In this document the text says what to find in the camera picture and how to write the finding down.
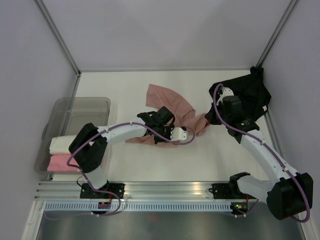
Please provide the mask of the clear plastic bin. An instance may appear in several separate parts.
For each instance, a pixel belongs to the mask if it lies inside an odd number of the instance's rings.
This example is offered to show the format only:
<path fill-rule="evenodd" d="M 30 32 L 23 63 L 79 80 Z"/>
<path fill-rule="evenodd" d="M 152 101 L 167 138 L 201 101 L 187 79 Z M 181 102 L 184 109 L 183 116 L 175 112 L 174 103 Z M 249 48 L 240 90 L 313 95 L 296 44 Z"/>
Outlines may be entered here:
<path fill-rule="evenodd" d="M 77 135 L 87 123 L 95 126 L 108 124 L 111 101 L 107 97 L 63 97 L 58 99 L 45 126 L 34 170 L 47 174 L 50 164 L 52 138 Z"/>

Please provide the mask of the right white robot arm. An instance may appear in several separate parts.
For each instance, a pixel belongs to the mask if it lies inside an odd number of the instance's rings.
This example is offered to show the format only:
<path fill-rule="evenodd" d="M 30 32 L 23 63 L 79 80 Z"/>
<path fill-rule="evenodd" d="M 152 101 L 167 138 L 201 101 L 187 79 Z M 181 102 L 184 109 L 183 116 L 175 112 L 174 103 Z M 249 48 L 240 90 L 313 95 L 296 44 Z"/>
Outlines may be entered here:
<path fill-rule="evenodd" d="M 249 172 L 230 176 L 228 192 L 235 198 L 249 195 L 265 203 L 278 220 L 293 218 L 306 223 L 313 206 L 313 179 L 290 166 L 265 139 L 255 120 L 248 118 L 238 96 L 214 97 L 209 116 L 226 127 L 228 134 L 244 147 L 262 167 L 268 181 Z"/>

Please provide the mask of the rolled bright pink t-shirt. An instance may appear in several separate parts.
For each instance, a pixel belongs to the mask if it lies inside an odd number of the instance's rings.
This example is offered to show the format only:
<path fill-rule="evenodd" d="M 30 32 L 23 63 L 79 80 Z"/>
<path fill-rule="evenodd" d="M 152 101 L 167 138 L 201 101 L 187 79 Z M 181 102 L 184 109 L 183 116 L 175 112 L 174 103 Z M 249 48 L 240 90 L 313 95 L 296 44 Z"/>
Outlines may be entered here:
<path fill-rule="evenodd" d="M 70 154 L 55 154 L 50 157 L 50 162 L 47 167 L 48 172 L 76 172 L 77 168 L 74 166 L 68 166 L 67 161 L 70 158 Z"/>

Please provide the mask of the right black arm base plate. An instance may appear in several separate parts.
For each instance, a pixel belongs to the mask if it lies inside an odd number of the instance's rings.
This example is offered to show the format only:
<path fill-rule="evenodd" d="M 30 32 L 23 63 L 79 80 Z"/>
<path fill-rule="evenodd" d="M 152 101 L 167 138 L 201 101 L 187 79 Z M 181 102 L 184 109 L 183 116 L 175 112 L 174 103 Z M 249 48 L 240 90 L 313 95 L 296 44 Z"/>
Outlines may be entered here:
<path fill-rule="evenodd" d="M 215 200 L 247 200 L 244 193 L 234 193 L 228 183 L 213 183 L 208 191 L 213 195 Z"/>

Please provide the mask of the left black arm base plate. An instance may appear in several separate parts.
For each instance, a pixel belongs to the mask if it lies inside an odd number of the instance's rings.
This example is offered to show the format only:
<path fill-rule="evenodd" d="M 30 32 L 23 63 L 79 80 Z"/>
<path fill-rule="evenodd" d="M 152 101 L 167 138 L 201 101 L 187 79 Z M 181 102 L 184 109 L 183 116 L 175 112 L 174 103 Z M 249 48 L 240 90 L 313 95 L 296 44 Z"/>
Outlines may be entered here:
<path fill-rule="evenodd" d="M 125 193 L 124 183 L 107 183 L 100 189 L 104 192 L 111 192 L 116 194 L 120 199 L 123 199 Z M 81 186 L 80 196 L 81 199 L 115 199 L 116 197 L 110 193 L 97 192 L 92 190 L 88 183 L 83 183 Z"/>

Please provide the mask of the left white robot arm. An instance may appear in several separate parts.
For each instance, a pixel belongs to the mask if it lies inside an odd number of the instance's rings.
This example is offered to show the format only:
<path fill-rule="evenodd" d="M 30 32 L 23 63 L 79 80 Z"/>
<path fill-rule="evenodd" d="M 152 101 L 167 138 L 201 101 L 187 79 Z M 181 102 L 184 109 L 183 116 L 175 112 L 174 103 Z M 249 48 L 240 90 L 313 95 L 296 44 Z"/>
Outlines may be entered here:
<path fill-rule="evenodd" d="M 171 139 L 175 116 L 165 106 L 158 111 L 142 112 L 131 121 L 110 126 L 85 124 L 68 147 L 91 191 L 98 198 L 109 193 L 109 185 L 102 169 L 106 149 L 133 138 L 153 135 L 156 140 Z"/>

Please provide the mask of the black t-shirt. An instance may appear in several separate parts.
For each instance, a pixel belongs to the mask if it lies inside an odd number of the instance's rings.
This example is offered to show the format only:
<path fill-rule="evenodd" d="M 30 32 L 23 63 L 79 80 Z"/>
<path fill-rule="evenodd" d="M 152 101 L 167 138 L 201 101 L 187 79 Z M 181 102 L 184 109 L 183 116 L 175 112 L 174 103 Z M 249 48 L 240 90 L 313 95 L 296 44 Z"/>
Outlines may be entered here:
<path fill-rule="evenodd" d="M 264 69 L 251 67 L 250 74 L 222 81 L 225 88 L 230 88 L 242 103 L 247 118 L 257 121 L 268 111 L 272 98 L 264 85 Z"/>

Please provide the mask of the rolled white t-shirt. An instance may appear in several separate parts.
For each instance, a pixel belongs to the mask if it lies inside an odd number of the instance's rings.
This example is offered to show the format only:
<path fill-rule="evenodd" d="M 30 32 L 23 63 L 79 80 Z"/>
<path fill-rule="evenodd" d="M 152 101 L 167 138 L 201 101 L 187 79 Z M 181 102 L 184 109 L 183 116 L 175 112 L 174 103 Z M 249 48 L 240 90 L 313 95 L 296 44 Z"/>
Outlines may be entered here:
<path fill-rule="evenodd" d="M 69 146 L 75 140 L 76 135 L 53 137 L 49 146 L 51 155 L 69 155 Z"/>

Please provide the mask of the dusty pink t-shirt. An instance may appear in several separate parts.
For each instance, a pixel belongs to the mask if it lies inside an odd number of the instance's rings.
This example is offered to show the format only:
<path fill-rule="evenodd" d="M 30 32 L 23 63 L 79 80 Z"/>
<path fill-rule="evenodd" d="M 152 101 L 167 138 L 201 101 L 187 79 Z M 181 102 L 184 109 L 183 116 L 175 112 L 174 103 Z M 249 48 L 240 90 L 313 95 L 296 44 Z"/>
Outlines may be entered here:
<path fill-rule="evenodd" d="M 175 117 L 175 127 L 189 127 L 200 137 L 209 127 L 205 113 L 196 114 L 192 105 L 179 93 L 155 84 L 150 84 L 146 92 L 146 106 L 159 109 L 165 106 Z"/>

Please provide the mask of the aluminium frame rail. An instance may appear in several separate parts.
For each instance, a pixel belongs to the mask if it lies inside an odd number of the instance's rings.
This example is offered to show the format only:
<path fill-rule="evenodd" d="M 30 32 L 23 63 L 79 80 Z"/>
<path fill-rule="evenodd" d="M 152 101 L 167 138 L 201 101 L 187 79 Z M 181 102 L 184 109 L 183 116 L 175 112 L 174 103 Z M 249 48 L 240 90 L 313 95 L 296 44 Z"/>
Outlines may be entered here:
<path fill-rule="evenodd" d="M 222 182 L 109 182 L 125 184 L 123 199 L 151 201 L 191 201 L 191 200 L 236 200 L 214 199 L 208 191 L 212 184 Z M 83 181 L 41 181 L 36 187 L 34 198 L 36 200 L 79 200 Z"/>

